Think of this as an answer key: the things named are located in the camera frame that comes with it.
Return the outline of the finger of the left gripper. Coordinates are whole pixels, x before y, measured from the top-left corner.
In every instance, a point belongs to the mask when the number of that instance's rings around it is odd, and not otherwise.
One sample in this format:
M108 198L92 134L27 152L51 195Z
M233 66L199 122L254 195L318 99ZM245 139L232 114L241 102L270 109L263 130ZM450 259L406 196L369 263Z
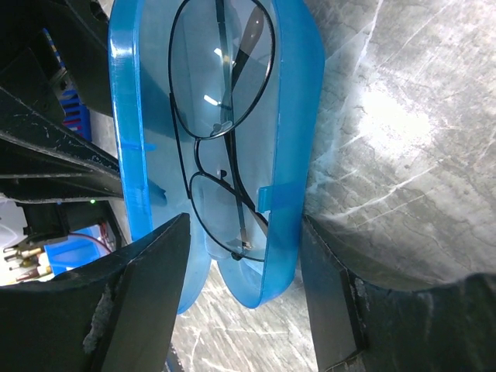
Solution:
M119 177L58 174L55 177L2 175L1 195L17 202L43 204L123 198Z

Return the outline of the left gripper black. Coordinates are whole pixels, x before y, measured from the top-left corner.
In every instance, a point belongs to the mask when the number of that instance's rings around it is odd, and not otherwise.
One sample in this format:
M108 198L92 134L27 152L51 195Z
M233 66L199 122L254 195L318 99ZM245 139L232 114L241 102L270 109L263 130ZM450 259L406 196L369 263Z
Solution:
M120 180L117 159L57 124L68 89L92 111L112 114L108 33L100 1L1 3L2 174Z

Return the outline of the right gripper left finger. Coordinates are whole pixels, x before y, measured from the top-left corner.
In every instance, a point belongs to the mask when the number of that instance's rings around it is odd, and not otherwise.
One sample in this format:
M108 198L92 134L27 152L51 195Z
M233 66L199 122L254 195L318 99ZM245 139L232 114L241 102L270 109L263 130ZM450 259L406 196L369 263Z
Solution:
M1 289L3 371L162 371L190 248L181 213L114 253Z

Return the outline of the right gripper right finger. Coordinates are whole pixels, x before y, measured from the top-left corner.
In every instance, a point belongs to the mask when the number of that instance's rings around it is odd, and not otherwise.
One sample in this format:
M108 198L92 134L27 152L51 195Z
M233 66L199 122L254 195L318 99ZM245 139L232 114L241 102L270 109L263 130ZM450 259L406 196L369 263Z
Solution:
M352 248L311 216L301 275L320 371L493 371L495 275L431 285Z

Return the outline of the blue translucent glasses case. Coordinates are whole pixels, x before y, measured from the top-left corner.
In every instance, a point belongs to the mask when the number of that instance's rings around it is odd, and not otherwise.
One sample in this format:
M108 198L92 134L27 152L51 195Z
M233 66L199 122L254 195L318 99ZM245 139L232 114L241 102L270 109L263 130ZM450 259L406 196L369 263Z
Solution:
M183 1L116 1L108 28L112 110L122 190L133 239L178 214L190 216L191 241L179 312L202 291L212 264L235 299L256 308L282 294L298 260L305 185L325 56L302 1L259 1L274 23L276 56L255 110L236 129L239 169L256 210L268 222L261 263L221 254L187 196L183 170L194 170L190 136L177 136L167 75L171 27Z

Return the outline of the black thin sunglasses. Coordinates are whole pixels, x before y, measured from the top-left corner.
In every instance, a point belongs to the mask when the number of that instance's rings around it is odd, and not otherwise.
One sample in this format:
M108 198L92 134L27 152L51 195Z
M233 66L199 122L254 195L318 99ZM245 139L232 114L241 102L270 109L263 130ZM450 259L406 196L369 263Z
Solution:
M276 35L259 1L183 1L174 16L167 75L174 131L193 142L183 170L193 211L222 255L264 261L267 219L239 169L236 129L252 114L274 69Z

